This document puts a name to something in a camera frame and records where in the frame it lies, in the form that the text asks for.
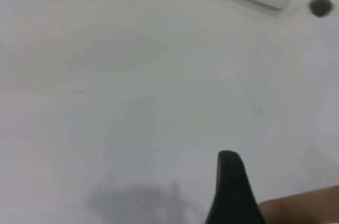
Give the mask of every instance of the black plastic piece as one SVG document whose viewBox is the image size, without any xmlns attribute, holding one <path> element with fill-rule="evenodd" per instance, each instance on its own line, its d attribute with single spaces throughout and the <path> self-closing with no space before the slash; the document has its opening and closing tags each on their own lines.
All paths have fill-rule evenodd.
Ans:
<svg viewBox="0 0 339 224">
<path fill-rule="evenodd" d="M 218 156 L 217 191 L 206 224 L 265 224 L 240 156 Z"/>
</svg>

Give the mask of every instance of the black object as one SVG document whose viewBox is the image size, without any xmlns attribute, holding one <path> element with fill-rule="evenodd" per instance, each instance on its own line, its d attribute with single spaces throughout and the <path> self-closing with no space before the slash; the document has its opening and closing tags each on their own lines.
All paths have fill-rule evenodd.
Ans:
<svg viewBox="0 0 339 224">
<path fill-rule="evenodd" d="M 313 0 L 310 2 L 309 8 L 314 16 L 323 17 L 330 14 L 334 5 L 331 0 Z"/>
<path fill-rule="evenodd" d="M 254 199 L 240 156 L 222 151 L 218 156 L 217 191 L 206 224 L 265 224 Z"/>
</svg>

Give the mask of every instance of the white surface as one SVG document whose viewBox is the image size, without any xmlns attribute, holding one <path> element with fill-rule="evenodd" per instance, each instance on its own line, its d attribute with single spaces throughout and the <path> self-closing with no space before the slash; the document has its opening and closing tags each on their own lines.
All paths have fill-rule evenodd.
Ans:
<svg viewBox="0 0 339 224">
<path fill-rule="evenodd" d="M 259 201 L 338 183 L 339 21 L 309 0 L 0 1 L 1 223 L 199 223 L 225 149 Z"/>
</svg>

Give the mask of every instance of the dark spot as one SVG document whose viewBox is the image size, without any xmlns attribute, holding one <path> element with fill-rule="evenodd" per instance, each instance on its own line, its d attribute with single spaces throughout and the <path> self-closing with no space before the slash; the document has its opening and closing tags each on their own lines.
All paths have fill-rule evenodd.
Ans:
<svg viewBox="0 0 339 224">
<path fill-rule="evenodd" d="M 331 0 L 313 0 L 310 2 L 309 8 L 314 16 L 323 17 L 331 13 L 334 5 Z"/>
</svg>

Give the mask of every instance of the skin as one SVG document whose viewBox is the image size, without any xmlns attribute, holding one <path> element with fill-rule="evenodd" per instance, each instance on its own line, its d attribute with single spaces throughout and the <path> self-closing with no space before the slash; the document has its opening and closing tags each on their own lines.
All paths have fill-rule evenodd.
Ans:
<svg viewBox="0 0 339 224">
<path fill-rule="evenodd" d="M 267 224 L 339 223 L 339 186 L 259 204 Z"/>
</svg>

